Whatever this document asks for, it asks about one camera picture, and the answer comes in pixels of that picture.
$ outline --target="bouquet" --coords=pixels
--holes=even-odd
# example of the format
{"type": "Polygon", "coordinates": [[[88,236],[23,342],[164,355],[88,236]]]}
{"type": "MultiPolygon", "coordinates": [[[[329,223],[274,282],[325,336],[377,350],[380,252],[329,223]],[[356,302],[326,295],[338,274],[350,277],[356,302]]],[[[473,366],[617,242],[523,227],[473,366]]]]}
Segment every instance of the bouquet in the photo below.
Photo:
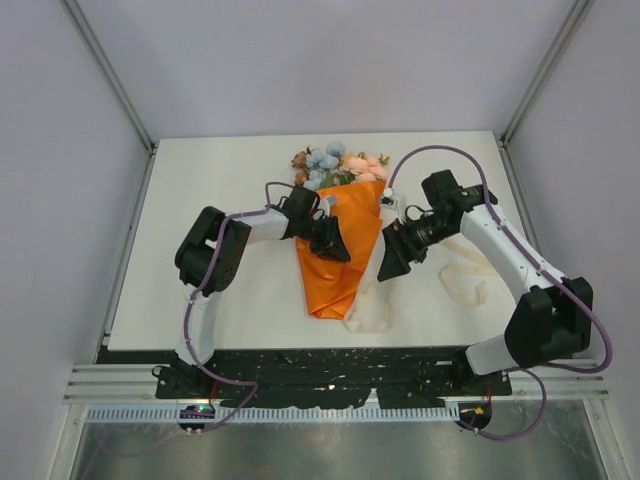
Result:
{"type": "Polygon", "coordinates": [[[388,163],[389,156],[384,154],[375,157],[366,152],[347,153],[342,142],[331,142],[325,150],[307,147],[291,160],[291,166],[298,170],[295,184],[313,191],[376,180],[386,182],[389,174],[384,167],[388,163]]]}
{"type": "MultiPolygon", "coordinates": [[[[346,147],[340,142],[332,142],[326,149],[308,147],[297,153],[291,161],[291,166],[298,170],[296,185],[318,191],[320,197],[336,197],[337,203],[331,207],[331,214],[338,218],[342,239],[351,254],[348,263],[318,258],[311,253],[307,240],[296,239],[298,263],[310,315],[357,320],[354,317],[357,309],[360,316],[388,316],[384,307],[386,297],[375,295],[375,289],[369,287],[371,279],[375,279],[375,268],[367,268],[374,247],[381,243],[379,202],[388,177],[384,168],[388,163],[389,157],[385,155],[375,157],[365,152],[357,155],[347,153],[346,147]],[[367,302],[364,302],[366,307],[358,306],[356,295],[367,297],[367,302]],[[375,306],[371,306],[372,297],[376,297],[375,306]],[[377,313],[368,312],[370,306],[377,313]]],[[[356,324],[345,323],[348,328],[356,324]]]]}

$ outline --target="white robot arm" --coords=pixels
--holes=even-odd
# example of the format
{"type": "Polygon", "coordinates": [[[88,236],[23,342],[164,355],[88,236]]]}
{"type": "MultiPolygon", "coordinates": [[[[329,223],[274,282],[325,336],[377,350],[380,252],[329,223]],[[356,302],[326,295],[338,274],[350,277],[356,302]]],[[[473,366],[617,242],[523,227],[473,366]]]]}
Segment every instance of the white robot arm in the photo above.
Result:
{"type": "MultiPolygon", "coordinates": [[[[217,238],[225,214],[213,207],[200,213],[180,246],[175,263],[184,284],[186,306],[205,278],[214,248],[220,249],[211,278],[194,297],[189,317],[191,344],[202,363],[213,356],[213,330],[220,298],[234,279],[247,245],[301,237],[311,241],[311,251],[321,258],[339,262],[351,259],[342,241],[337,218],[330,215],[334,203],[335,197],[320,199],[315,192],[296,186],[289,197],[283,197],[279,205],[271,206],[264,214],[229,221],[222,244],[215,247],[210,244],[217,238]]],[[[194,364],[183,336],[176,353],[180,360],[194,364]]]]}
{"type": "Polygon", "coordinates": [[[484,203],[481,186],[463,188],[451,171],[445,170],[424,180],[422,188],[433,210],[415,221],[403,218],[402,195],[387,190],[381,199],[383,207],[400,212],[400,219],[383,229],[386,251],[378,280],[409,273],[409,263],[423,262],[429,246],[461,233],[487,257],[517,303],[504,334],[460,350],[456,367],[461,381],[509,368],[540,365],[589,346],[590,320],[533,268],[507,237],[504,227],[541,268],[561,280],[590,308],[593,292],[586,280],[570,280],[548,264],[511,226],[497,199],[490,195],[500,219],[497,223],[484,203]]]}

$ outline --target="gray wall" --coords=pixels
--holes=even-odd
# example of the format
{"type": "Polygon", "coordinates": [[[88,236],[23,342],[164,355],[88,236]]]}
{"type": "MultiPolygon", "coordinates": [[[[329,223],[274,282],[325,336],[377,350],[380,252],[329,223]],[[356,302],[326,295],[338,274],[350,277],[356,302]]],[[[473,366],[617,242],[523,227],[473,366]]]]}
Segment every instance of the gray wall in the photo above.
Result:
{"type": "Polygon", "coordinates": [[[56,1],[0,15],[1,477],[42,478],[145,153],[56,1]]]}
{"type": "MultiPolygon", "coordinates": [[[[595,2],[513,143],[542,250],[595,290],[640,452],[640,2],[595,2]]],[[[595,348],[601,351],[600,342],[595,348]]]]}
{"type": "Polygon", "coordinates": [[[572,0],[80,0],[152,136],[502,131],[572,0]]]}

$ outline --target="white tabletop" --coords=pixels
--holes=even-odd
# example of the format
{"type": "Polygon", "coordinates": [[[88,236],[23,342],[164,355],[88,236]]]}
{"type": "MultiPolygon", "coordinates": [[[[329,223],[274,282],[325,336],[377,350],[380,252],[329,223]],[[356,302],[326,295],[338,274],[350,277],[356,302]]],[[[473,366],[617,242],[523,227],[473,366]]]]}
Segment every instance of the white tabletop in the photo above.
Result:
{"type": "MultiPolygon", "coordinates": [[[[489,188],[522,231],[513,195],[491,132],[384,133],[270,137],[168,139],[160,142],[151,181],[116,313],[110,350],[173,350],[184,313],[175,253],[203,207],[224,212],[257,210],[264,184],[291,182],[290,160],[306,148],[342,141],[348,150],[391,156],[389,169],[410,150],[428,144],[468,151],[483,166],[489,188]]],[[[426,152],[409,160],[395,188],[409,203],[426,206],[420,183],[451,169],[463,186],[479,177],[463,157],[426,152]]],[[[274,189],[275,198],[286,189],[274,189]]],[[[470,245],[460,235],[456,241],[470,245]]],[[[486,302],[466,307],[445,292],[438,273],[451,263],[468,263],[441,246],[410,275],[394,280],[393,327],[384,333],[350,333],[338,320],[307,314],[293,240],[249,246],[237,276],[224,292],[214,331],[216,348],[330,348],[472,344],[504,331],[514,308],[499,278],[460,276],[460,288],[479,281],[486,302]]]]}

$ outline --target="artificial flower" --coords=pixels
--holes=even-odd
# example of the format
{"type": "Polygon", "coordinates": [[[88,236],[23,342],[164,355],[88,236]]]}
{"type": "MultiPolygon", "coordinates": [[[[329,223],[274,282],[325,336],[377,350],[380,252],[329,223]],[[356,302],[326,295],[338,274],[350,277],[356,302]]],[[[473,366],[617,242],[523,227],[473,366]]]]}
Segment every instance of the artificial flower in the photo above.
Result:
{"type": "Polygon", "coordinates": [[[304,188],[313,190],[315,192],[320,188],[321,183],[322,183],[322,180],[320,180],[319,178],[316,178],[315,180],[307,180],[306,182],[303,183],[303,186],[304,188]]]}
{"type": "Polygon", "coordinates": [[[332,170],[338,166],[339,162],[340,160],[338,160],[333,155],[325,154],[319,165],[326,170],[332,170]]]}
{"type": "Polygon", "coordinates": [[[361,173],[360,175],[358,175],[356,177],[356,182],[360,183],[360,182],[375,182],[376,181],[376,177],[373,173],[361,173]]]}
{"type": "Polygon", "coordinates": [[[307,152],[299,152],[291,160],[291,166],[293,168],[306,168],[307,166],[307,152]]]}
{"type": "Polygon", "coordinates": [[[353,174],[362,174],[367,173],[369,171],[369,164],[363,158],[359,157],[351,157],[347,159],[346,162],[342,165],[346,170],[350,171],[353,174]]]}
{"type": "Polygon", "coordinates": [[[338,168],[340,169],[340,171],[341,171],[341,172],[346,172],[346,171],[347,171],[347,169],[346,169],[346,168],[342,168],[342,167],[344,166],[344,162],[346,162],[347,160],[349,160],[351,157],[355,157],[355,155],[354,155],[353,153],[349,152],[349,153],[345,154],[345,155],[340,159],[340,163],[338,164],[338,165],[339,165],[339,167],[338,167],[338,168]]]}
{"type": "Polygon", "coordinates": [[[309,171],[309,180],[320,179],[320,181],[323,181],[325,178],[327,178],[327,172],[324,170],[315,169],[309,171]]]}
{"type": "Polygon", "coordinates": [[[344,156],[347,151],[347,147],[342,142],[331,142],[327,145],[327,153],[332,157],[340,158],[344,156]]]}
{"type": "Polygon", "coordinates": [[[380,166],[380,160],[377,159],[376,157],[374,157],[373,155],[369,155],[367,154],[367,163],[369,164],[370,167],[379,167],[380,166]]]}
{"type": "Polygon", "coordinates": [[[322,150],[320,150],[319,148],[316,148],[315,150],[313,150],[311,153],[307,153],[306,155],[306,159],[307,159],[307,168],[316,168],[318,165],[320,165],[320,162],[322,160],[324,160],[324,157],[327,154],[324,153],[322,150]]]}
{"type": "Polygon", "coordinates": [[[306,182],[307,180],[309,180],[309,174],[307,173],[306,170],[302,170],[296,173],[296,180],[294,183],[296,185],[303,185],[304,182],[306,182]]]}
{"type": "Polygon", "coordinates": [[[375,175],[380,180],[386,180],[389,178],[389,173],[380,165],[369,167],[369,173],[375,175]]]}

